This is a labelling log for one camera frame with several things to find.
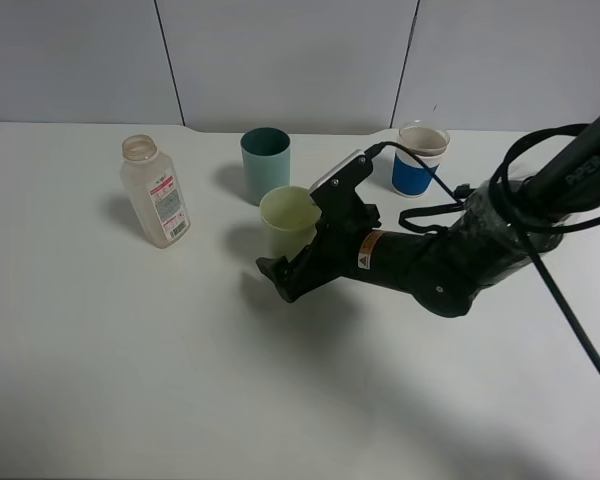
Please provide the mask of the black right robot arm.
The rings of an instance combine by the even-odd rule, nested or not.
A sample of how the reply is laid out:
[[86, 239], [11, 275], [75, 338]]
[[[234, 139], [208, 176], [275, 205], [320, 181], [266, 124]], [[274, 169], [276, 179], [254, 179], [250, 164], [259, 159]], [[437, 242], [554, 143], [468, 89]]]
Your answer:
[[480, 291], [555, 249], [574, 230], [570, 215], [600, 207], [600, 116], [520, 138], [489, 180], [424, 210], [455, 214], [448, 227], [418, 226], [422, 211], [411, 209], [398, 231], [382, 229], [377, 207], [356, 191], [380, 150], [352, 153], [311, 187], [321, 216], [309, 245], [292, 259], [257, 260], [285, 301], [345, 277], [410, 294], [442, 317], [463, 316]]

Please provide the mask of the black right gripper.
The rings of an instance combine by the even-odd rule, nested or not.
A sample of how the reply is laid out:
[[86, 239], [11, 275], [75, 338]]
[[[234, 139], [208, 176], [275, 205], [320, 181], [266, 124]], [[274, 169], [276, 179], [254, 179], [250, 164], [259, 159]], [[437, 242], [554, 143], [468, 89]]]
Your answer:
[[367, 228], [348, 231], [340, 224], [321, 219], [311, 243], [292, 261], [285, 256], [277, 259], [260, 257], [256, 266], [271, 281], [279, 296], [287, 303], [293, 303], [348, 272], [354, 264], [353, 250], [367, 232]]

